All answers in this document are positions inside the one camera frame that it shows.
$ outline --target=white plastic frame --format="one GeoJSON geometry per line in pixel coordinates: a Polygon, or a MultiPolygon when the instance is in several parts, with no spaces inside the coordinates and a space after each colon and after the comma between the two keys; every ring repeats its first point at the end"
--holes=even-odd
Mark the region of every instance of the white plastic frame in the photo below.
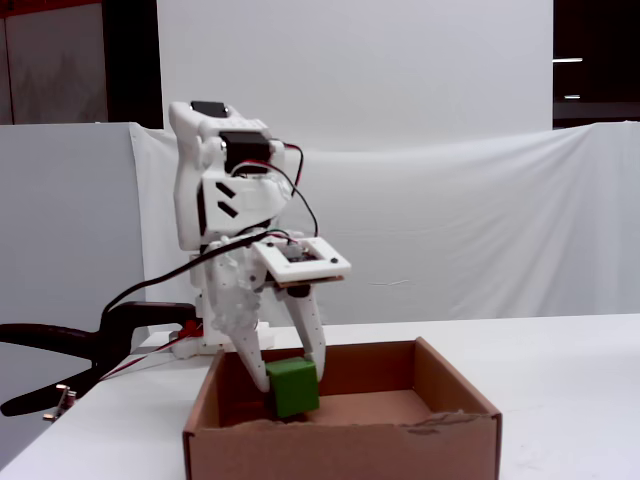
{"type": "Polygon", "coordinates": [[[279,248],[284,245],[283,242],[254,243],[252,248],[260,256],[267,266],[267,270],[278,283],[339,277],[351,271],[351,264],[324,239],[320,237],[303,238],[298,242],[318,260],[298,263],[289,262],[279,248]]]}

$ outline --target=white curtain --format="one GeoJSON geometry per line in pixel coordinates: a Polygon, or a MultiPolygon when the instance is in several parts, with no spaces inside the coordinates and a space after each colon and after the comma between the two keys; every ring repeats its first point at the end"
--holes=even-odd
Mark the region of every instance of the white curtain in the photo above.
{"type": "MultiPolygon", "coordinates": [[[[187,261],[174,222],[178,154],[169,133],[130,131],[151,278],[187,261]]],[[[305,153],[300,188],[320,234],[353,264],[346,281],[318,287],[327,324],[640,311],[637,123],[305,153]]],[[[311,225],[299,199],[280,222],[311,225]]],[[[147,293],[193,297],[187,275],[147,293]]]]}

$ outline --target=red wire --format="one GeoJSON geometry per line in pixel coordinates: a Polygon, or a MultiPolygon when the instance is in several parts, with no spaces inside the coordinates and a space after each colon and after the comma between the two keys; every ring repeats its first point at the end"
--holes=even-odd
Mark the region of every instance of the red wire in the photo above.
{"type": "Polygon", "coordinates": [[[186,337],[182,337],[182,338],[175,338],[173,340],[171,340],[170,342],[165,343],[164,345],[159,346],[158,348],[156,348],[155,350],[147,353],[146,355],[143,355],[140,358],[135,358],[127,363],[125,363],[124,365],[121,365],[113,370],[111,370],[109,373],[106,373],[105,375],[102,376],[102,378],[99,380],[100,382],[103,380],[106,380],[107,378],[109,378],[112,375],[115,375],[118,372],[121,372],[122,370],[124,370],[125,368],[129,368],[132,365],[135,365],[138,362],[141,362],[142,360],[144,360],[145,358],[147,358],[149,355],[151,355],[152,353],[156,353],[156,352],[160,352],[162,350],[166,350],[169,347],[174,346],[176,343],[181,342],[182,340],[185,340],[187,338],[190,338],[191,336],[193,336],[198,330],[200,330],[202,328],[202,326],[198,327],[197,330],[195,330],[194,332],[191,332],[189,335],[187,335],[186,337]]]}
{"type": "Polygon", "coordinates": [[[289,242],[294,242],[294,243],[299,243],[295,238],[292,238],[288,235],[283,235],[281,233],[270,233],[269,236],[271,237],[278,237],[278,238],[283,238],[289,242]]]}
{"type": "Polygon", "coordinates": [[[291,150],[297,150],[300,154],[300,163],[298,164],[298,174],[296,175],[296,181],[294,182],[296,187],[300,184],[300,177],[302,176],[302,167],[304,166],[304,153],[302,153],[302,149],[293,144],[293,143],[283,143],[284,148],[289,148],[291,150]]]}

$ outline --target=white backdrop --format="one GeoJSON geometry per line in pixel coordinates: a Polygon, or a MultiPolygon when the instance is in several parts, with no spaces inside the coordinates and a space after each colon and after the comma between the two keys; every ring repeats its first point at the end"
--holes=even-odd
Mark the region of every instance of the white backdrop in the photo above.
{"type": "MultiPolygon", "coordinates": [[[[175,139],[132,125],[146,278],[184,263],[175,139]]],[[[307,152],[301,189],[353,264],[325,323],[640,311],[640,124],[385,153],[307,152]]],[[[309,231],[299,200],[282,226],[309,231]]],[[[148,300],[193,301],[187,276],[148,300]]]]}
{"type": "Polygon", "coordinates": [[[165,113],[224,101],[340,151],[551,129],[552,0],[157,3],[165,113]]]}

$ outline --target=white wall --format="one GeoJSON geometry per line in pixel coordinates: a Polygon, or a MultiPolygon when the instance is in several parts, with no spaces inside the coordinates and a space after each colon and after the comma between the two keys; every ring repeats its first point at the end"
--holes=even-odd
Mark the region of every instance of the white wall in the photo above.
{"type": "Polygon", "coordinates": [[[552,0],[158,0],[165,115],[221,100],[323,150],[547,130],[552,28],[552,0]]]}

